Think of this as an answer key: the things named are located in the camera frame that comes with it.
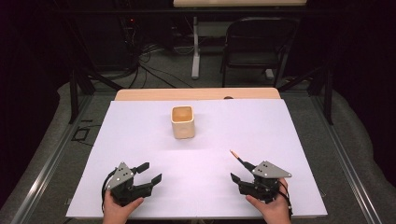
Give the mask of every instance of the dark background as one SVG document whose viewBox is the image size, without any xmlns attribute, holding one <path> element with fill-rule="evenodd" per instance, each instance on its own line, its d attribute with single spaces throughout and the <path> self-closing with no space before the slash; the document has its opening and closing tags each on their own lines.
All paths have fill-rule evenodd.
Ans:
<svg viewBox="0 0 396 224">
<path fill-rule="evenodd" d="M 0 206 L 35 154 L 59 104 L 57 90 L 68 82 L 72 67 L 127 67 L 130 62 L 125 60 L 130 51 L 119 42 L 118 24 L 102 27 L 108 29 L 111 41 L 100 41 L 104 49 L 117 49 L 122 54 L 114 55 L 124 56 L 104 59 L 99 56 L 103 52 L 97 52 L 92 55 L 99 58 L 93 59 L 85 49 L 97 43 L 78 42 L 80 34 L 70 33 L 62 18 L 43 13 L 42 2 L 52 1 L 37 2 L 2 1 L 0 5 L 0 175 L 4 180 Z M 308 7 L 340 8 L 350 2 L 309 1 Z M 395 11 L 396 3 L 376 1 L 351 40 L 340 46 L 342 54 L 333 69 L 334 88 L 363 122 L 374 145 L 374 160 L 394 186 Z M 285 76 L 303 75 L 323 64 L 344 22 L 302 18 Z"/>
</svg>

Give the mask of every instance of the black cable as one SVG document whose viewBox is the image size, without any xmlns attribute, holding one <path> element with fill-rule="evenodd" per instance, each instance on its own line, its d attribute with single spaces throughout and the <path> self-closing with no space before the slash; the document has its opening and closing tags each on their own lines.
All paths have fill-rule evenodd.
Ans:
<svg viewBox="0 0 396 224">
<path fill-rule="evenodd" d="M 153 74 L 152 72 L 150 72 L 146 67 L 144 67 L 143 65 L 140 64 L 140 67 L 142 67 L 144 70 L 146 70 L 147 72 L 149 72 L 152 76 L 158 78 L 159 80 L 162 80 L 164 83 L 168 84 L 170 87 L 175 88 L 176 86 L 172 85 L 171 83 L 169 83 L 168 81 L 166 81 L 165 79 L 158 77 L 157 75 Z"/>
<path fill-rule="evenodd" d="M 73 218 L 68 218 L 68 219 L 64 222 L 64 224 L 68 223 L 68 222 L 71 221 L 71 220 L 73 220 Z"/>
<path fill-rule="evenodd" d="M 178 51 L 178 49 L 189 49 L 187 52 L 181 52 Z M 186 47 L 176 47 L 174 48 L 174 52 L 176 52 L 179 55 L 189 55 L 194 51 L 194 46 L 186 46 Z"/>
<path fill-rule="evenodd" d="M 272 188 L 269 188 L 268 186 L 264 185 L 263 183 L 258 183 L 258 184 L 259 184 L 260 186 L 266 188 L 266 189 L 271 190 L 272 192 L 275 192 L 275 193 L 281 195 L 281 196 L 286 200 L 286 203 L 288 204 L 288 208 L 289 208 L 289 219 L 291 219 L 291 215 L 293 215 L 293 212 L 292 212 L 292 207 L 291 207 L 291 202 L 290 202 L 290 196 L 289 196 L 288 188 L 286 188 L 286 186 L 285 186 L 282 182 L 280 182 L 279 179 L 277 180 L 277 182 L 278 182 L 280 185 L 282 185 L 283 188 L 285 188 L 286 194 L 284 194 L 283 192 L 281 192 L 279 189 L 272 189 Z"/>
<path fill-rule="evenodd" d="M 148 80 L 148 71 L 145 71 L 145 81 L 143 82 L 143 86 L 140 87 L 140 89 L 144 89 L 145 88 L 147 80 Z"/>
<path fill-rule="evenodd" d="M 116 167 L 116 168 L 114 169 L 114 171 L 110 172 L 110 174 L 108 174 L 108 176 L 106 177 L 105 182 L 103 182 L 103 186 L 102 186 L 102 212 L 105 212 L 104 209 L 103 209 L 103 205 L 104 205 L 104 203 L 105 203 L 105 194 L 106 194 L 106 184 L 107 184 L 107 181 L 108 181 L 108 179 L 109 179 L 111 176 L 113 176 L 113 175 L 116 173 L 117 169 L 118 169 L 118 168 Z"/>
<path fill-rule="evenodd" d="M 117 79 L 120 79 L 120 78 L 123 78 L 123 77 L 128 77 L 128 76 L 130 76 L 132 73 L 134 72 L 134 70 L 133 69 L 127 69 L 124 73 L 122 73 L 122 74 L 120 74 L 120 75 L 116 75 L 116 76 L 114 76 L 114 77 L 111 77 L 111 76 L 106 76 L 106 75 L 104 75 L 104 74 L 101 74 L 103 77 L 106 77 L 108 80 L 117 80 Z M 90 80 L 98 80 L 97 78 L 95 78 L 95 77 L 90 77 Z"/>
<path fill-rule="evenodd" d="M 179 80 L 180 82 L 182 82 L 182 83 L 186 84 L 187 86 L 193 88 L 193 86 L 191 86 L 190 84 L 188 84 L 188 83 L 186 83 L 185 81 L 181 80 L 180 78 L 176 77 L 175 75 L 172 75 L 172 74 L 170 74 L 170 73 L 167 73 L 167 72 L 161 71 L 161 70 L 159 70 L 159 69 L 150 67 L 150 66 L 148 66 L 148 65 L 145 65 L 145 66 L 148 67 L 149 69 L 154 70 L 154 71 L 161 72 L 161 73 L 165 73 L 165 74 L 168 75 L 168 76 L 174 77 L 175 79 Z"/>
<path fill-rule="evenodd" d="M 134 79 L 132 79 L 131 85 L 129 85 L 128 89 L 131 89 L 132 86 L 134 85 L 134 82 L 136 81 L 138 73 L 139 73 L 139 66 L 137 66 L 137 68 L 136 68 L 136 72 L 134 73 Z"/>
<path fill-rule="evenodd" d="M 146 56 L 146 55 L 148 55 L 148 59 L 147 59 L 146 61 L 143 61 L 143 60 L 141 59 L 141 57 L 142 57 L 142 56 Z M 139 60 L 142 61 L 143 63 L 148 63 L 150 59 L 151 59 L 151 51 L 149 51 L 148 49 L 147 49 L 147 51 L 143 51 L 143 52 L 139 55 Z"/>
</svg>

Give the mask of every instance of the white paper sheet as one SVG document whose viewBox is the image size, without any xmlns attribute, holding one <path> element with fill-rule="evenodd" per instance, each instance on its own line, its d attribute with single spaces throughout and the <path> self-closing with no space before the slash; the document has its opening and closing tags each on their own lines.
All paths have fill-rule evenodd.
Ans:
<svg viewBox="0 0 396 224">
<path fill-rule="evenodd" d="M 191 105 L 195 137 L 175 139 L 171 110 Z M 250 182 L 252 174 L 230 153 L 258 165 L 269 161 L 290 172 L 294 217 L 326 216 L 300 140 L 283 100 L 112 102 L 96 139 L 67 217 L 102 217 L 101 187 L 124 161 L 150 168 L 136 185 L 158 174 L 154 187 L 131 218 L 252 218 L 261 214 L 239 194 L 230 173 Z"/>
</svg>

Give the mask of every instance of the office chair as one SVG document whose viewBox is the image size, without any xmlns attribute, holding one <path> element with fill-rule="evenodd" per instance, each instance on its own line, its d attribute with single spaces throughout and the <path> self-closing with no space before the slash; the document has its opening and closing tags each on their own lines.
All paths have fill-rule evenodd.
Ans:
<svg viewBox="0 0 396 224">
<path fill-rule="evenodd" d="M 294 37 L 297 21 L 285 18 L 244 18 L 233 22 L 228 30 L 220 72 L 225 86 L 230 68 L 276 69 L 276 86 L 287 45 Z"/>
</svg>

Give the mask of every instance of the cable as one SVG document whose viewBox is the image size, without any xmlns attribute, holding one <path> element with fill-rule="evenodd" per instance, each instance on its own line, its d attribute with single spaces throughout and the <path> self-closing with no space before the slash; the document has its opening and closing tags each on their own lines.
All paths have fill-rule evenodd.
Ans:
<svg viewBox="0 0 396 224">
<path fill-rule="evenodd" d="M 147 49 L 144 50 L 140 56 L 146 56 L 147 54 L 151 54 L 152 52 L 156 52 L 156 51 L 160 51 L 160 50 L 165 50 L 165 49 L 160 48 L 156 44 L 152 44 L 150 47 L 147 47 Z"/>
<path fill-rule="evenodd" d="M 200 42 L 198 42 L 198 46 L 200 46 L 202 43 L 204 43 L 204 41 L 206 41 L 207 39 L 209 39 L 209 37 L 203 37 L 203 39 Z M 177 51 L 177 49 L 185 49 L 185 48 L 191 48 L 191 49 L 188 52 L 185 52 L 185 53 Z M 176 52 L 177 54 L 180 54 L 180 55 L 187 55 L 187 54 L 190 54 L 193 51 L 194 51 L 194 46 L 176 47 L 176 48 L 174 48 L 174 52 Z"/>
<path fill-rule="evenodd" d="M 175 88 L 176 86 L 172 85 L 171 83 L 169 83 L 168 81 L 166 81 L 165 79 L 158 77 L 157 75 L 153 74 L 152 72 L 150 72 L 146 67 L 144 67 L 143 65 L 140 64 L 140 67 L 142 67 L 144 70 L 146 70 L 147 72 L 149 72 L 152 76 L 158 78 L 159 80 L 162 80 L 164 83 L 168 84 L 170 87 Z"/>
<path fill-rule="evenodd" d="M 131 85 L 129 85 L 128 89 L 131 89 L 131 88 L 132 88 L 132 85 L 134 85 L 134 82 L 136 81 L 136 78 L 137 78 L 137 74 L 138 74 L 138 73 L 139 73 L 139 66 L 137 66 L 137 68 L 136 68 L 136 72 L 135 72 L 135 74 L 134 74 L 134 79 L 132 79 Z"/>
<path fill-rule="evenodd" d="M 146 55 L 148 55 L 148 59 L 146 61 L 143 61 L 141 57 Z M 147 47 L 147 49 L 143 50 L 143 52 L 139 55 L 139 60 L 141 60 L 143 63 L 148 63 L 150 59 L 151 59 L 151 51 L 149 51 L 149 47 Z"/>
<path fill-rule="evenodd" d="M 123 77 L 128 77 L 130 76 L 134 71 L 131 68 L 128 68 L 124 73 L 120 74 L 120 75 L 116 75 L 114 77 L 110 77 L 110 76 L 106 76 L 104 74 L 101 74 L 103 77 L 106 77 L 108 80 L 116 80 L 116 79 L 120 79 Z M 95 77 L 90 77 L 90 80 L 98 80 Z"/>
<path fill-rule="evenodd" d="M 105 179 L 105 182 L 103 182 L 103 186 L 102 186 L 102 212 L 105 212 L 105 210 L 103 209 L 103 205 L 105 204 L 105 194 L 106 194 L 106 184 L 108 179 L 113 176 L 117 171 L 117 167 L 114 169 L 114 171 L 110 172 L 110 174 L 108 174 L 108 176 Z"/>
<path fill-rule="evenodd" d="M 71 221 L 71 220 L 73 220 L 73 218 L 68 218 L 68 219 L 64 222 L 64 224 L 68 223 L 68 222 Z"/>
<path fill-rule="evenodd" d="M 285 188 L 286 194 L 281 192 L 279 189 L 275 190 L 275 189 L 269 188 L 268 186 L 264 185 L 263 183 L 259 183 L 259 184 L 262 185 L 263 187 L 265 187 L 266 189 L 269 189 L 272 192 L 275 192 L 275 193 L 281 195 L 286 200 L 286 203 L 288 204 L 288 208 L 289 208 L 289 219 L 291 219 L 291 215 L 293 215 L 293 211 L 292 211 L 292 207 L 291 207 L 291 202 L 290 202 L 290 196 L 289 196 L 288 188 L 286 188 L 286 186 L 282 182 L 280 182 L 279 180 L 277 180 L 277 182 L 280 185 L 282 185 L 283 188 Z"/>
<path fill-rule="evenodd" d="M 187 17 L 184 17 L 184 20 L 185 20 L 186 23 L 189 25 L 191 32 L 194 33 L 194 30 L 192 29 L 192 27 L 191 27 L 189 21 L 187 20 Z"/>
<path fill-rule="evenodd" d="M 188 83 L 186 83 L 185 81 L 181 80 L 180 78 L 176 77 L 175 75 L 172 75 L 172 74 L 170 74 L 170 73 L 167 73 L 167 72 L 161 71 L 161 70 L 159 70 L 159 69 L 150 67 L 150 66 L 148 66 L 148 65 L 146 65 L 146 67 L 148 67 L 149 69 L 152 69 L 152 70 L 154 70 L 154 71 L 161 72 L 161 73 L 165 73 L 166 75 L 169 75 L 169 76 L 171 76 L 171 77 L 174 77 L 175 79 L 179 80 L 180 82 L 182 82 L 182 83 L 186 84 L 187 86 L 193 88 L 193 86 L 191 86 L 190 84 L 188 84 Z"/>
<path fill-rule="evenodd" d="M 145 81 L 143 82 L 143 86 L 140 87 L 140 89 L 144 89 L 145 88 L 147 80 L 148 80 L 148 71 L 145 71 Z"/>
</svg>

